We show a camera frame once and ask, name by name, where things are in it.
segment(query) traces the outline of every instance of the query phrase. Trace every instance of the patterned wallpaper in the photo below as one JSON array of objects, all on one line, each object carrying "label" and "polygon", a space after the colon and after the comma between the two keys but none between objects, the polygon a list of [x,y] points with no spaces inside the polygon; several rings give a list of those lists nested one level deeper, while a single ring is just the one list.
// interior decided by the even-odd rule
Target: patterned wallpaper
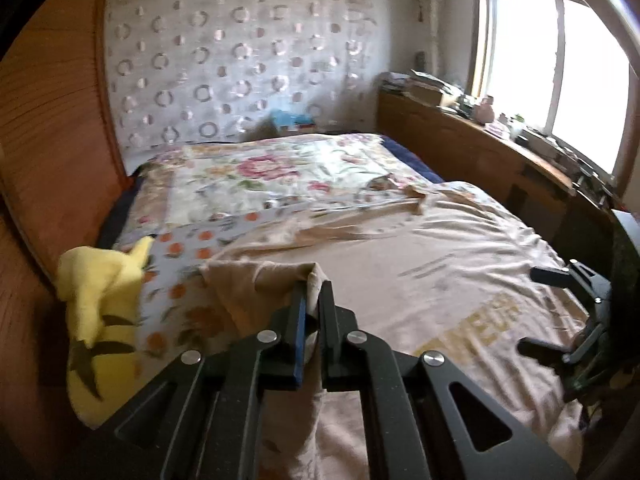
[{"label": "patterned wallpaper", "polygon": [[264,134],[270,110],[327,130],[372,118],[373,0],[108,0],[106,72],[127,171],[167,146]]}]

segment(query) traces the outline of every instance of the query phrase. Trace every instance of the silver screw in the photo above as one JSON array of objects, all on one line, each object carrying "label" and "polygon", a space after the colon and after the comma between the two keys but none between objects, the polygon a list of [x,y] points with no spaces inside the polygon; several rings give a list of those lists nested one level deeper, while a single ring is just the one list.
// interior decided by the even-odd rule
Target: silver screw
[{"label": "silver screw", "polygon": [[180,356],[180,361],[186,365],[194,365],[200,362],[202,355],[197,350],[187,350]]},{"label": "silver screw", "polygon": [[273,330],[262,330],[256,337],[261,343],[273,343],[278,338],[278,334]]},{"label": "silver screw", "polygon": [[362,330],[354,330],[347,334],[347,341],[349,343],[353,343],[354,345],[361,345],[367,340],[367,334],[365,334]]},{"label": "silver screw", "polygon": [[424,364],[429,366],[442,366],[444,364],[444,355],[437,350],[427,350],[422,358]]}]

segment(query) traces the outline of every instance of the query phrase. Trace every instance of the bed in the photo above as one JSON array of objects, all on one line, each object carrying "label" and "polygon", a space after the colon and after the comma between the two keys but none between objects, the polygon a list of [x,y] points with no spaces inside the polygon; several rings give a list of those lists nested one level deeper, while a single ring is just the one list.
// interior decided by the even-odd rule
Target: bed
[{"label": "bed", "polygon": [[[431,182],[385,142],[351,133],[201,144],[146,164],[114,245],[126,251],[156,236],[136,329],[140,385],[186,349],[223,351],[242,335],[238,313],[216,288],[225,266],[315,262],[364,330],[409,354],[443,351],[577,470],[581,406],[562,402],[553,373],[515,351],[523,336],[570,344],[584,327],[569,293],[528,278],[531,266],[562,261],[480,189]],[[269,458],[269,449],[265,460],[296,478],[366,470],[359,400],[334,395],[316,425],[319,465],[306,464],[303,474]]]}]

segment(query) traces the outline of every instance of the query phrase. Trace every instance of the yellow plush toy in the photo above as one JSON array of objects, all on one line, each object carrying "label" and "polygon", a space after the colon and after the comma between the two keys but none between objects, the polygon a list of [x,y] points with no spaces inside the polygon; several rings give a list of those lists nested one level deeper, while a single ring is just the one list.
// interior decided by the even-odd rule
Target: yellow plush toy
[{"label": "yellow plush toy", "polygon": [[136,393],[136,323],[143,267],[153,243],[129,254],[76,247],[60,256],[56,290],[66,301],[71,405],[89,427],[100,426]]}]

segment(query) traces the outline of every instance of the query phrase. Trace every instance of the bed sheet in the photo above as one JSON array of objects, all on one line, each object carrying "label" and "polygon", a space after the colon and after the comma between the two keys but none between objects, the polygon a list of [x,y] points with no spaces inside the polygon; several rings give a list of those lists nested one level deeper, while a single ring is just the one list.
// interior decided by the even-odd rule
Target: bed sheet
[{"label": "bed sheet", "polygon": [[[413,222],[411,234],[422,241],[413,256],[423,263],[392,256],[393,240],[384,229],[373,226],[374,237],[387,237],[386,249],[376,249],[361,269],[353,271],[355,284],[353,273],[340,267],[348,262],[350,250],[337,258],[305,247],[291,250],[287,245],[291,231],[283,226],[300,225],[301,218],[321,221],[337,208],[345,214],[363,213],[366,220],[371,217],[367,212],[406,203],[406,189],[359,199],[352,196],[350,200],[360,203],[351,206],[344,205],[349,201],[344,197],[327,203],[300,202],[162,232],[152,248],[141,295],[137,336],[141,379],[151,378],[187,348],[222,351],[236,338],[198,270],[207,258],[276,262],[317,258],[334,281],[340,301],[356,311],[364,330],[383,337],[399,351],[418,355],[425,349],[442,350],[577,468],[580,406],[575,402],[565,406],[553,373],[515,351],[522,336],[568,344],[584,326],[585,313],[567,291],[528,279],[532,266],[560,268],[562,260],[532,229],[477,187],[453,182],[416,192],[421,198],[413,200],[420,203],[419,211],[413,213],[414,219],[400,219],[398,225]],[[361,246],[362,237],[341,243],[347,249],[348,244],[356,248],[353,244]],[[286,250],[278,252],[278,244]],[[409,246],[405,241],[403,247]],[[398,261],[410,269],[396,272]],[[363,286],[374,290],[376,298],[386,298],[385,304],[395,299],[410,308],[360,304]],[[327,478],[348,478],[364,467],[362,422],[358,424],[344,411],[347,406],[355,410],[356,404],[357,398],[348,395],[339,402],[325,401],[317,437],[325,470],[331,472]]]},{"label": "bed sheet", "polygon": [[375,134],[309,134],[242,144],[196,144],[152,160],[116,244],[229,214],[322,200],[375,188],[430,183]]}]

